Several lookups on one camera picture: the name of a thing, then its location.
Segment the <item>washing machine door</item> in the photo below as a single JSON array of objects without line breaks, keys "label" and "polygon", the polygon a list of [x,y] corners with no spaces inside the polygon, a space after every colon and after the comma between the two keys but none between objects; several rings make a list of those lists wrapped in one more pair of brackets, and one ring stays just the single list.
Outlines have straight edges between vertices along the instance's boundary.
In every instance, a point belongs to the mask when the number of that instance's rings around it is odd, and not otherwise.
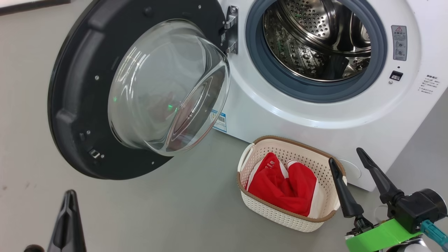
[{"label": "washing machine door", "polygon": [[97,0],[67,36],[48,120],[85,175],[134,178],[195,146],[227,98],[226,17],[215,0]]}]

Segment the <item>front-loading washing machine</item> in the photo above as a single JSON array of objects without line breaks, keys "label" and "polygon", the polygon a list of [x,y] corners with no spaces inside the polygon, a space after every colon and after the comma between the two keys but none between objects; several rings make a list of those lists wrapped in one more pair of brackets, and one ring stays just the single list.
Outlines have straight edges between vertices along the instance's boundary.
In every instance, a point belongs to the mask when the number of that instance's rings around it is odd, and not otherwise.
[{"label": "front-loading washing machine", "polygon": [[96,0],[52,73],[62,156],[134,178],[210,130],[293,139],[336,156],[349,183],[387,171],[447,85],[445,1]]}]

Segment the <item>brown basket rim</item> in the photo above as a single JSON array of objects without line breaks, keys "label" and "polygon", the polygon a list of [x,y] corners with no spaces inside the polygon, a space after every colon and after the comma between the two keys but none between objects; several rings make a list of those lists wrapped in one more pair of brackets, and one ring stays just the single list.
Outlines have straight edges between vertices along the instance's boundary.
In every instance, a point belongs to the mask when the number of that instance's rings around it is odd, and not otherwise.
[{"label": "brown basket rim", "polygon": [[[257,143],[259,143],[259,142],[261,142],[261,141],[263,141],[263,140],[267,140],[267,139],[273,139],[273,140],[278,140],[278,141],[282,141],[282,142],[290,143],[290,144],[293,144],[293,145],[297,145],[297,146],[299,146],[299,147],[302,147],[302,148],[308,149],[308,150],[310,150],[310,151],[316,152],[316,153],[318,153],[318,154],[320,154],[320,155],[322,155],[322,156],[328,157],[328,159],[333,158],[333,159],[335,160],[335,162],[337,163],[337,165],[340,167],[341,172],[342,172],[342,175],[343,175],[343,176],[346,176],[346,175],[345,175],[344,167],[343,167],[343,165],[339,162],[338,159],[336,159],[335,157],[333,157],[332,155],[330,155],[330,154],[328,154],[328,153],[326,153],[326,152],[323,152],[323,151],[321,151],[321,150],[319,150],[319,149],[316,149],[316,148],[314,148],[314,147],[311,147],[311,146],[309,146],[309,145],[306,145],[306,144],[303,144],[303,143],[300,143],[300,142],[297,142],[297,141],[294,141],[294,140],[290,140],[290,139],[287,139],[287,138],[278,137],[278,136],[273,136],[273,135],[267,135],[267,136],[260,137],[260,138],[258,138],[258,139],[256,139],[256,140],[254,141],[254,144],[257,144]],[[275,205],[273,205],[273,204],[271,204],[271,203],[269,203],[269,202],[267,202],[267,201],[264,201],[264,200],[262,200],[262,199],[260,199],[260,198],[258,198],[258,197],[256,197],[256,196],[252,195],[251,193],[249,193],[246,189],[244,189],[243,185],[241,184],[241,180],[240,180],[240,172],[237,173],[237,183],[238,183],[238,187],[240,188],[240,190],[241,190],[244,194],[246,194],[247,196],[249,196],[250,198],[252,198],[252,199],[258,201],[259,203],[262,203],[262,204],[264,204],[264,205],[266,205],[266,206],[268,206],[268,207],[270,207],[270,208],[272,208],[272,209],[275,209],[275,210],[277,210],[277,211],[279,211],[279,212],[281,212],[281,213],[290,215],[290,216],[295,217],[295,218],[298,218],[298,219],[302,219],[302,220],[307,221],[307,222],[314,222],[314,223],[326,222],[326,221],[328,221],[329,219],[331,219],[331,217],[333,217],[333,216],[335,215],[335,213],[336,213],[336,210],[333,210],[333,211],[331,211],[328,215],[326,215],[326,216],[324,216],[324,217],[322,217],[322,218],[318,218],[318,219],[313,219],[313,218],[309,218],[309,217],[306,217],[306,216],[302,216],[302,215],[299,215],[299,214],[296,214],[296,213],[293,213],[293,212],[284,210],[284,209],[282,209],[282,208],[279,208],[278,206],[275,206]]]}]

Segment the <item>basket handle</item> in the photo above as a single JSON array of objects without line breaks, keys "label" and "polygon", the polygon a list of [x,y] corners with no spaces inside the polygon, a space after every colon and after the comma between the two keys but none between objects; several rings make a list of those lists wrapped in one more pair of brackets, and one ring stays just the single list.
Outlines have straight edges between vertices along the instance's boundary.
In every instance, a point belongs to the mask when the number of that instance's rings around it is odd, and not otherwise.
[{"label": "basket handle", "polygon": [[[343,176],[342,180],[344,181],[345,185],[347,185],[347,177]],[[340,207],[340,201],[338,200],[337,204],[336,204],[336,207],[335,207],[335,211],[337,211],[339,209],[339,207]]]},{"label": "basket handle", "polygon": [[238,162],[238,172],[241,172],[241,169],[246,165],[246,158],[252,154],[254,151],[254,143],[249,144],[246,149],[243,151],[241,155],[240,161]]}]

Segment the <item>plastic basket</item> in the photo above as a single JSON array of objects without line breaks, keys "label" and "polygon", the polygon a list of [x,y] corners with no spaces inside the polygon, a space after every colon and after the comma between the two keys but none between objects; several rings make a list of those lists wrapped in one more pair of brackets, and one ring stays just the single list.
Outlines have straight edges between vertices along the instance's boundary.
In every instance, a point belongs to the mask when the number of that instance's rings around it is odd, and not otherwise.
[{"label": "plastic basket", "polygon": [[[318,209],[320,213],[317,218],[309,218],[281,209],[250,194],[245,189],[255,164],[260,162],[268,152],[275,153],[284,165],[289,160],[301,162],[316,175],[321,188],[325,191],[325,200],[322,208]],[[328,160],[331,157],[333,156],[316,148],[281,137],[264,136],[255,140],[244,150],[238,164],[237,182],[244,203],[252,211],[265,218],[301,232],[312,232],[320,228],[325,221],[333,217],[340,207],[333,176],[328,165]],[[334,159],[342,171],[345,184],[347,184],[344,167],[336,158]]]}]

